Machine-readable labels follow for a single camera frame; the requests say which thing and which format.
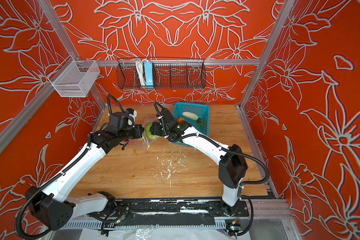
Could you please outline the clear zip top bag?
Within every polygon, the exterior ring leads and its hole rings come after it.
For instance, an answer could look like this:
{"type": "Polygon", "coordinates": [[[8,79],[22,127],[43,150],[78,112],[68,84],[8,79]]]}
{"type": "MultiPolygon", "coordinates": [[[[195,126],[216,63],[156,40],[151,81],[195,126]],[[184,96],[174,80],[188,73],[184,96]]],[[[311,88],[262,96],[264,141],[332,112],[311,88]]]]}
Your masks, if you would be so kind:
{"type": "Polygon", "coordinates": [[[161,138],[161,136],[152,135],[150,128],[157,119],[145,119],[142,126],[144,127],[143,140],[147,145],[147,151],[150,150],[152,142],[161,138]]]}

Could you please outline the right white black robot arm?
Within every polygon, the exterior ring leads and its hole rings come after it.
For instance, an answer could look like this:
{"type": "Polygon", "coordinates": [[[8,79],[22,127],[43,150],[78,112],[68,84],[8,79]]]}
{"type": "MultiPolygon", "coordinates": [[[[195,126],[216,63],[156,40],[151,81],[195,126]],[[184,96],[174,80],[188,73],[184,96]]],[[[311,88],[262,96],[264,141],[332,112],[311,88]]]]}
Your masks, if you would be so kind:
{"type": "Polygon", "coordinates": [[[219,166],[219,179],[224,185],[222,201],[229,207],[234,207],[241,199],[241,191],[245,185],[260,185],[270,178],[267,166],[259,159],[244,154],[238,145],[224,145],[202,134],[186,121],[178,122],[172,113],[158,102],[154,102],[158,121],[150,128],[154,136],[166,138],[171,143],[182,142],[189,145],[219,166]],[[252,160],[264,170],[261,180],[245,181],[248,169],[246,160],[252,160]]]}

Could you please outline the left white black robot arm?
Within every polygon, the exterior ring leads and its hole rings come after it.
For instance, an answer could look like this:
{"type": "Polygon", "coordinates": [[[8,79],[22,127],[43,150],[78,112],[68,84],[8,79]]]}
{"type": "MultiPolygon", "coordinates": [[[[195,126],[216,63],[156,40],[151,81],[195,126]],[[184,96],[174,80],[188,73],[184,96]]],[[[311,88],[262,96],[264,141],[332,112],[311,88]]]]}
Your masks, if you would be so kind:
{"type": "Polygon", "coordinates": [[[51,231],[61,229],[71,219],[91,215],[103,225],[116,223],[123,216],[122,207],[107,192],[98,192],[80,198],[69,198],[70,192],[83,176],[113,148],[126,148],[130,140],[140,139],[144,127],[135,123],[137,111],[121,108],[109,109],[109,122],[88,134],[88,140],[80,152],[39,187],[30,187],[26,201],[15,221],[15,232],[24,240],[37,240],[51,231]],[[25,211],[43,223],[47,229],[36,235],[27,234],[23,228],[25,211]]]}

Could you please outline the green cabbage toy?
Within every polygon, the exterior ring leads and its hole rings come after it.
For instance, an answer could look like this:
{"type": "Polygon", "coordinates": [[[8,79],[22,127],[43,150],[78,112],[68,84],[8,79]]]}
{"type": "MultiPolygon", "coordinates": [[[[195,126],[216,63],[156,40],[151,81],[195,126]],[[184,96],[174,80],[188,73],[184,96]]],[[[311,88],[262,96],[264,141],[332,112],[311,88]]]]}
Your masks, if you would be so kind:
{"type": "Polygon", "coordinates": [[[145,135],[149,140],[156,140],[159,139],[161,136],[158,135],[154,135],[151,133],[151,127],[155,124],[157,124],[158,122],[148,122],[145,125],[145,135]]]}

